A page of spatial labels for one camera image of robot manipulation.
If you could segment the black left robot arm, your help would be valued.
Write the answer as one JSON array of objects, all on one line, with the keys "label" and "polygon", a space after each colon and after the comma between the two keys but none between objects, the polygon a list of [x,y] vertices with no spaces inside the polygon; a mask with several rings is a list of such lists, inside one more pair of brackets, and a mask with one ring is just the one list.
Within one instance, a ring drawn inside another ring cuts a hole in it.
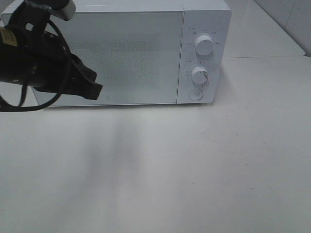
[{"label": "black left robot arm", "polygon": [[31,50],[21,32],[6,27],[0,29],[1,82],[26,83],[39,92],[56,94],[68,74],[61,94],[98,99],[102,85],[95,82],[96,72],[76,55],[67,54],[58,36],[44,32],[40,39],[32,41],[38,50]]}]

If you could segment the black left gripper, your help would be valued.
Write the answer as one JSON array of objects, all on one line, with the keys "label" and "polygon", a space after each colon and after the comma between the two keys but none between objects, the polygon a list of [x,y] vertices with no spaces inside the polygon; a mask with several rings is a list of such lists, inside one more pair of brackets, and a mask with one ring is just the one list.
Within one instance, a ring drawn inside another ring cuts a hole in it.
[{"label": "black left gripper", "polygon": [[97,73],[70,52],[62,35],[47,31],[27,35],[28,86],[40,92],[98,99],[103,86],[95,82]]}]

